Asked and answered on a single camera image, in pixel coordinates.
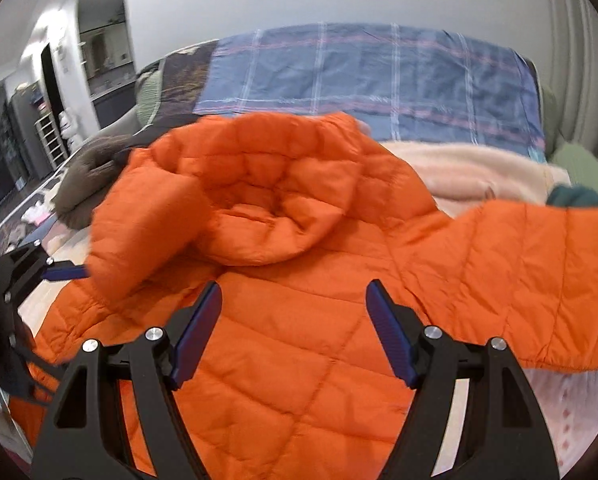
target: kitchen cabinet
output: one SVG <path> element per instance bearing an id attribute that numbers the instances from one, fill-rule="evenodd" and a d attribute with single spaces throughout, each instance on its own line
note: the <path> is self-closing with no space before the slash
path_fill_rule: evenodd
<path id="1" fill-rule="evenodd" d="M 82 32 L 80 38 L 88 79 L 132 61 L 125 22 Z"/>
<path id="2" fill-rule="evenodd" d="M 103 92 L 92 100 L 99 126 L 105 128 L 125 115 L 135 104 L 134 81 Z"/>

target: ceiling light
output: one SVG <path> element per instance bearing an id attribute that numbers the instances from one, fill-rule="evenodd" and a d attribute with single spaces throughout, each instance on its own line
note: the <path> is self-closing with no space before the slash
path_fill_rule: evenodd
<path id="1" fill-rule="evenodd" d="M 50 24 L 58 19 L 59 14 L 60 13 L 58 10 L 46 10 L 41 16 L 39 16 L 39 19 L 36 20 L 36 25 L 34 28 L 48 28 Z"/>
<path id="2" fill-rule="evenodd" d="M 43 48 L 44 48 L 44 46 L 39 41 L 36 41 L 34 43 L 30 43 L 23 50 L 23 54 L 21 54 L 21 59 L 23 59 L 25 57 L 34 56 L 34 54 L 37 54 L 37 53 L 41 52 Z"/>

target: dark green cloth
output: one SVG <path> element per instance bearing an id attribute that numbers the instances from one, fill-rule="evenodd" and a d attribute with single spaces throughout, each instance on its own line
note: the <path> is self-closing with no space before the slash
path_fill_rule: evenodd
<path id="1" fill-rule="evenodd" d="M 598 207 L 598 193 L 585 186 L 559 184 L 550 192 L 546 205 L 554 207 Z"/>

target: plaid blanket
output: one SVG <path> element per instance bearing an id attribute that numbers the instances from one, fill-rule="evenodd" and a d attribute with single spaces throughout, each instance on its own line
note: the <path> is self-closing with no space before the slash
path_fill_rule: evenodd
<path id="1" fill-rule="evenodd" d="M 220 40 L 197 114 L 345 111 L 376 140 L 471 142 L 544 161 L 536 82 L 513 50 L 461 34 L 318 23 Z"/>

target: metal bolt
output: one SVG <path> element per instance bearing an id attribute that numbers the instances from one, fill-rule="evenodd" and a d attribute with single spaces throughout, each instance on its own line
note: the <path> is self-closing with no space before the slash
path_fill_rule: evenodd
<path id="1" fill-rule="evenodd" d="M 158 326 L 153 326 L 145 331 L 145 338 L 148 341 L 158 341 L 163 337 L 163 330 Z"/>
<path id="2" fill-rule="evenodd" d="M 502 337 L 493 337 L 492 341 L 490 341 L 490 344 L 495 350 L 505 350 L 508 348 L 508 343 L 506 343 L 506 340 Z"/>
<path id="3" fill-rule="evenodd" d="M 426 326 L 423 333 L 428 339 L 439 339 L 444 334 L 444 331 L 435 325 L 430 325 Z"/>
<path id="4" fill-rule="evenodd" d="M 81 346 L 84 352 L 93 352 L 98 348 L 98 341 L 96 339 L 88 339 Z"/>

